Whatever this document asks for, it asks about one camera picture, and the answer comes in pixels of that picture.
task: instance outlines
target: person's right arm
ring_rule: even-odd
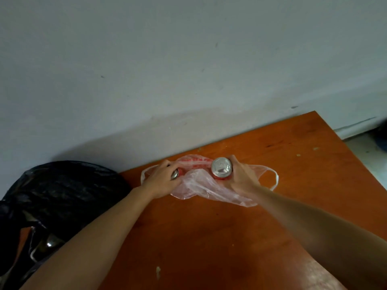
[[[225,182],[256,201],[301,243],[304,249],[348,289],[386,289],[387,242],[322,209],[262,187],[248,165],[231,156],[233,177]]]

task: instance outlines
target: floor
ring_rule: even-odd
[[[387,189],[387,153],[375,144],[370,134],[363,133],[346,140],[345,143]]]

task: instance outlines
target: white wall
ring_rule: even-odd
[[[312,110],[366,130],[387,116],[386,5],[2,0],[0,195],[53,159],[121,171]]]

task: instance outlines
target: white plastic bag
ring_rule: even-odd
[[[254,201],[249,198],[238,195],[235,191],[219,185],[211,172],[211,163],[213,160],[200,155],[187,155],[176,160],[181,163],[179,168],[179,177],[182,179],[181,185],[176,187],[171,195],[181,200],[186,200],[192,196],[199,195],[209,200],[225,201],[240,206],[255,206]],[[141,184],[152,174],[157,165],[149,167],[141,173]],[[261,177],[266,171],[272,171],[276,175],[276,184],[271,190],[278,185],[278,174],[276,171],[266,166],[249,165],[255,172],[257,178]]]

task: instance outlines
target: table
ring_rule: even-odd
[[[316,112],[169,159],[186,154],[235,154],[241,162],[269,166],[279,174],[275,192],[387,239],[386,190]],[[156,163],[122,175],[138,186],[141,171]],[[152,201],[140,216],[100,289],[344,287],[261,207],[166,196]]]

